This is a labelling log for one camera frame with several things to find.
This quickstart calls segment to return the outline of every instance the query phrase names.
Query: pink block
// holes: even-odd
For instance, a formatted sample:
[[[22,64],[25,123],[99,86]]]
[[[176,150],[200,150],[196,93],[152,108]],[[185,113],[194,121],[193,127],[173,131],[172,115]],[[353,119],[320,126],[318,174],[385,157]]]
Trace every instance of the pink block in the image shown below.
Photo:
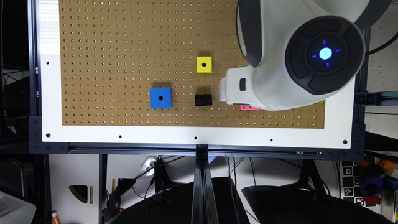
[[[253,106],[239,105],[239,110],[258,110],[259,108],[255,108]]]

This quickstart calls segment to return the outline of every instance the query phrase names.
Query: yellow cube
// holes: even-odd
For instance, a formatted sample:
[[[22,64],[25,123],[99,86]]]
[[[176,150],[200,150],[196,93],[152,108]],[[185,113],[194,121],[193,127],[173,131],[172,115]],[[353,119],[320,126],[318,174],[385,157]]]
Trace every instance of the yellow cube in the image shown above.
[[[211,57],[197,57],[198,74],[211,74]]]

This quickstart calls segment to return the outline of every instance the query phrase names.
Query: white robot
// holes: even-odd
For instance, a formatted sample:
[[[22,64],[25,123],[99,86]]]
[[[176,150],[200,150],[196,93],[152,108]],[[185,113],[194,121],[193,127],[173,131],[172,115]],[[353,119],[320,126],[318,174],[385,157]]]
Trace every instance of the white robot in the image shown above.
[[[357,25],[363,26],[361,20],[367,17],[370,27],[385,9],[369,10],[374,11],[375,4],[388,7],[391,1],[375,2],[240,0],[236,30],[249,66],[226,72],[220,101],[279,111],[334,95],[354,78],[364,60]]]

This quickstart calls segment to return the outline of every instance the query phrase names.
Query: black circular panel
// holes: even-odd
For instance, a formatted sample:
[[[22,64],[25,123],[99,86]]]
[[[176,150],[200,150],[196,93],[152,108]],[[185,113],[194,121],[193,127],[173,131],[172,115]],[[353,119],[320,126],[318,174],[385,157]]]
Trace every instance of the black circular panel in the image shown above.
[[[287,44],[286,69],[292,80],[314,95],[345,86],[364,57],[359,29],[338,16],[314,18],[300,26]]]

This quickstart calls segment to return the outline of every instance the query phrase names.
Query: brown pegboard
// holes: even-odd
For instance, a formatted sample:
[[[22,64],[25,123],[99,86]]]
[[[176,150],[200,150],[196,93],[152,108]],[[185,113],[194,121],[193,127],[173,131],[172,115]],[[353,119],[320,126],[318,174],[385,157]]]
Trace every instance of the brown pegboard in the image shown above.
[[[60,1],[62,124],[323,128],[325,102],[288,111],[240,111],[218,101],[227,69],[247,65],[236,1]],[[213,57],[199,75],[197,56]],[[170,86],[172,109],[150,108]],[[195,94],[213,106],[195,106]]]

